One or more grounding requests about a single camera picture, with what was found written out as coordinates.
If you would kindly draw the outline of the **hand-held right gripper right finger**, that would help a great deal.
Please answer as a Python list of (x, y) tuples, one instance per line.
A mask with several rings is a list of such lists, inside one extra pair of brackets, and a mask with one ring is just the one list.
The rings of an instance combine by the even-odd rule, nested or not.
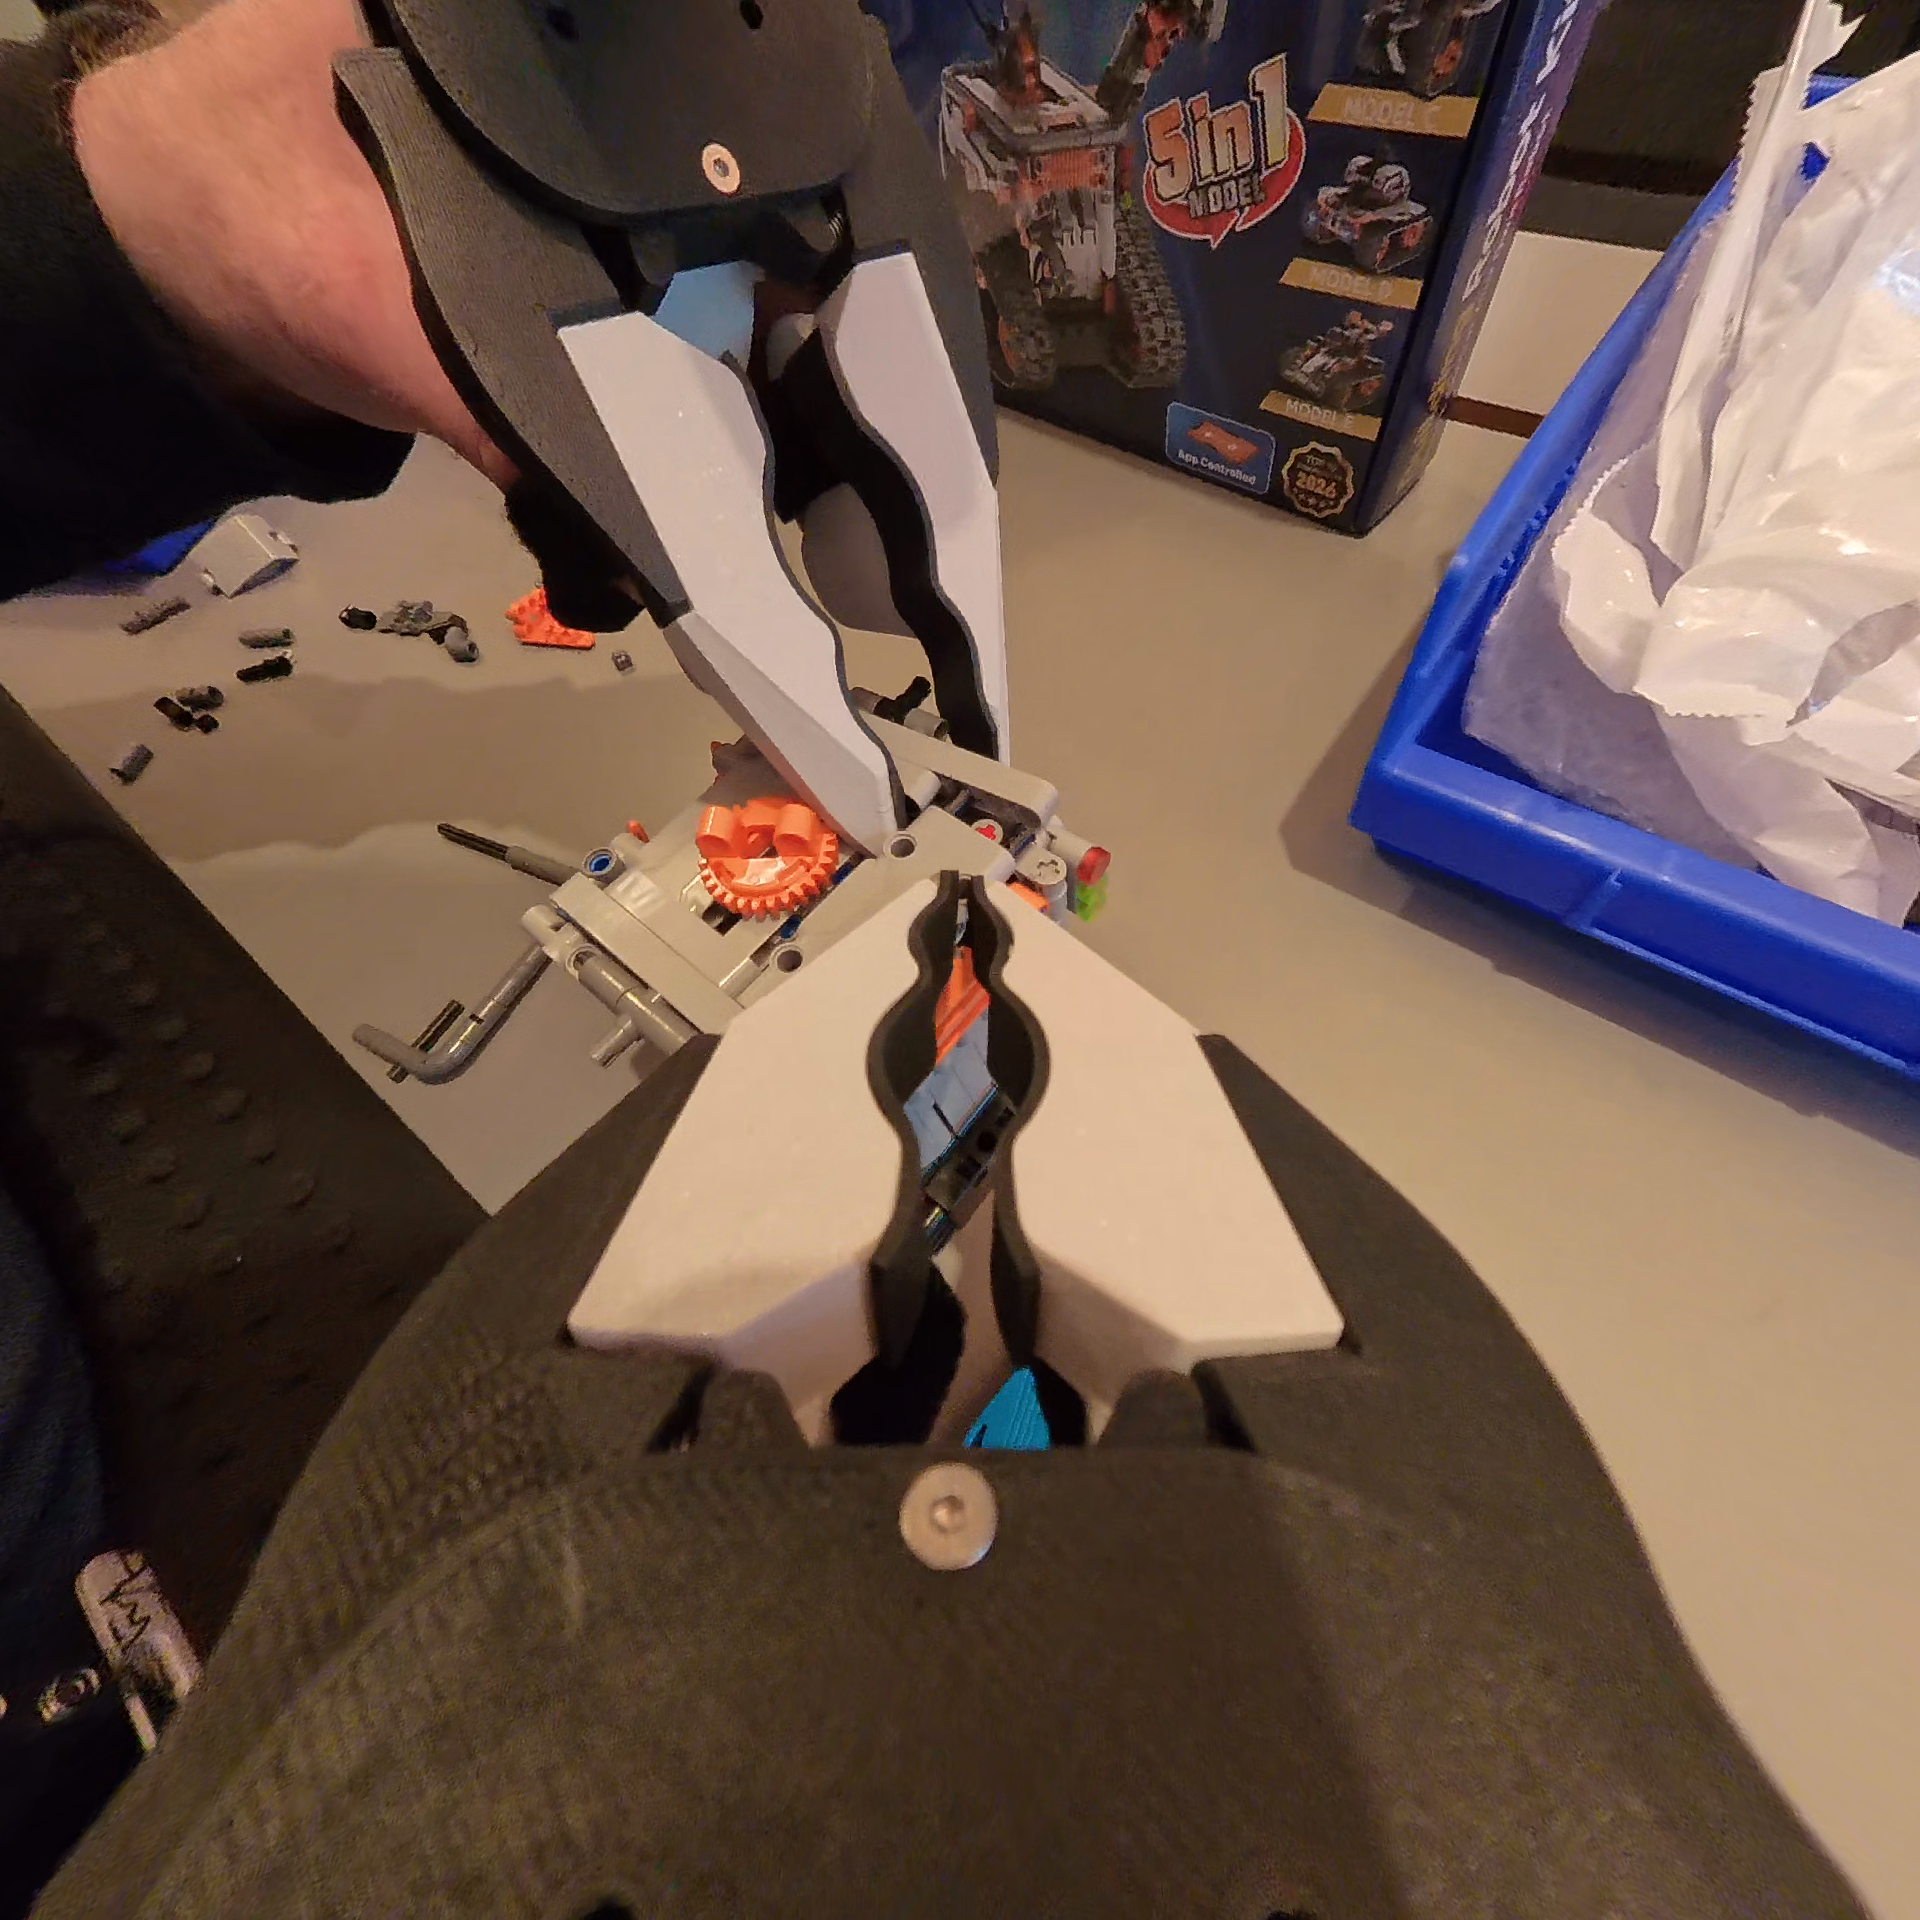
[(1011, 885), (968, 892), (1011, 1108), (992, 1303), (1012, 1362), (1069, 1388), (1099, 1435), (1140, 1377), (1330, 1352), (1343, 1311), (1196, 1028)]

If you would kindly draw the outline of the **black dotted mat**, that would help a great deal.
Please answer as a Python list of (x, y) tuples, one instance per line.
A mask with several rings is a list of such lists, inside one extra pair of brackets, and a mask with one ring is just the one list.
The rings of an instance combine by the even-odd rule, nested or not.
[(485, 1212), (10, 697), (2, 962), (5, 1189), (80, 1341), (103, 1539), (210, 1650)]

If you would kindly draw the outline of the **person's left forearm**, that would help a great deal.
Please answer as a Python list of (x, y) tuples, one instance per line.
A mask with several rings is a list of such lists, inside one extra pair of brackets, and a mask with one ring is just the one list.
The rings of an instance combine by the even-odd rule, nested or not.
[(42, 15), (42, 32), (2, 56), (2, 595), (261, 497), (384, 492), (415, 439), (227, 387), (137, 279), (83, 179), (74, 90), (156, 41), (161, 11)]

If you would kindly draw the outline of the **person's left hand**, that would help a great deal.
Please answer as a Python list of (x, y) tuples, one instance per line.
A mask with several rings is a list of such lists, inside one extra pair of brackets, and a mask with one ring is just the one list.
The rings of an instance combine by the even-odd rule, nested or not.
[(332, 59), (367, 41), (347, 3), (216, 4), (79, 84), (76, 155), (136, 274), (247, 409), (428, 434), (506, 489), (517, 472), (424, 333), (333, 103)]

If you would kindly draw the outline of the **light grey toy block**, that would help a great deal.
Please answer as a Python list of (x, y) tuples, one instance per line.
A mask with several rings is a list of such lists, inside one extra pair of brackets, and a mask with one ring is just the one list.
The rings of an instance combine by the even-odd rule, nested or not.
[(178, 572), (207, 593), (234, 600), (269, 586), (299, 563), (299, 546), (255, 513), (234, 513), (194, 543)]

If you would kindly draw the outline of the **blue plastic bin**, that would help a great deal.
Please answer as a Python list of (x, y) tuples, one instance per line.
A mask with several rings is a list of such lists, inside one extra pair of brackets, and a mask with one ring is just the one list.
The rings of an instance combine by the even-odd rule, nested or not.
[[(1674, 248), (1689, 244), (1730, 192), (1733, 176)], [(1360, 779), (1353, 823), (1385, 851), (1915, 1080), (1915, 928), (1561, 800), (1461, 722), (1490, 619), (1593, 443), (1628, 354), (1645, 343), (1658, 303), (1674, 289), (1672, 250), (1456, 552)]]

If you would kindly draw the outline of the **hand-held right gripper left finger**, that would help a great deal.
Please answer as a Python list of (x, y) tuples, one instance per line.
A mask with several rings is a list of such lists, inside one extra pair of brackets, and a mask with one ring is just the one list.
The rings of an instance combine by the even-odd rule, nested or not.
[(922, 1319), (924, 1155), (964, 887), (917, 881), (738, 1015), (567, 1314), (589, 1352), (660, 1349), (778, 1381), (807, 1441)]

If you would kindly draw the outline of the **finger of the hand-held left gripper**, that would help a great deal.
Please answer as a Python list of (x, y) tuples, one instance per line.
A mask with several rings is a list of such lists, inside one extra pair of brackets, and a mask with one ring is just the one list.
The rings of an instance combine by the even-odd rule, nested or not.
[(835, 458), (872, 513), (897, 612), (969, 753), (1008, 761), (996, 483), (917, 259), (861, 259), (821, 309)]
[(562, 327), (560, 346), (679, 580), (672, 652), (844, 836), (885, 844), (900, 826), (895, 763), (780, 546), (745, 376), (636, 311)]

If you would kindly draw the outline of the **grey bent rod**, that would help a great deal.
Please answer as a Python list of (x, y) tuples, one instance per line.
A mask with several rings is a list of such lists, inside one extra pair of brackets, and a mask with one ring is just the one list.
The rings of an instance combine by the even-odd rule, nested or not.
[(457, 999), (449, 1001), (431, 1020), (421, 1040), (399, 1040), (379, 1026), (360, 1024), (352, 1042), (379, 1059), (395, 1083), (415, 1080), (428, 1088), (443, 1087), (473, 1066), (547, 972), (547, 952), (528, 945), (488, 997), (473, 1008)]

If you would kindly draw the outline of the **white plastic bags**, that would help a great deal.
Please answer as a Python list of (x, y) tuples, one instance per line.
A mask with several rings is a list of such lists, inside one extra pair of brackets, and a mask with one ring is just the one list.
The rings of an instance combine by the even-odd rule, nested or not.
[(1479, 642), (1537, 786), (1895, 928), (1919, 895), (1915, 58), (1808, 103), (1805, 4), (1727, 208)]

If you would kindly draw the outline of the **printed toy set box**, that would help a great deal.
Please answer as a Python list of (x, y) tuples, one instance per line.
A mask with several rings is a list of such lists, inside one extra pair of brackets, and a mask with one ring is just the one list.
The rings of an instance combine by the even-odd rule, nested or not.
[(996, 400), (1356, 538), (1428, 467), (1599, 11), (877, 8)]

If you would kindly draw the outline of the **grey orange toy robot model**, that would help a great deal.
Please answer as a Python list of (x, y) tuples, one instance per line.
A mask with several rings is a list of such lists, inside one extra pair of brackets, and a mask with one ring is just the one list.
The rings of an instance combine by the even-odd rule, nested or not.
[[(714, 748), (706, 792), (677, 818), (645, 833), (632, 823), (592, 851), (577, 879), (554, 887), (523, 924), (548, 972), (594, 997), (613, 1026), (600, 1056), (656, 1060), (609, 1139), (567, 1153), (543, 1185), (556, 1248), (544, 1259), (556, 1337), (603, 1356), (655, 1356), (688, 1369), (738, 1371), (660, 1349), (589, 1352), (567, 1330), (569, 1311), (625, 1218), (672, 1120), (732, 1023), (800, 978), (917, 881), (1007, 881), (1018, 898), (1058, 924), (1096, 913), (1112, 857), (1064, 818), (1064, 831), (1024, 835), (960, 792), (917, 810), (867, 853), (799, 797), (748, 740)], [(951, 1274), (949, 1248), (987, 1197), (1008, 1116), (989, 1071), (989, 997), (959, 908), (951, 977), (936, 1011), (936, 1072), (912, 1095), (924, 1155), (922, 1233), (929, 1287), (904, 1356), (873, 1359), (829, 1404), (829, 1441), (852, 1447), (917, 1445), (956, 1421), (968, 1345), (986, 1306)]]

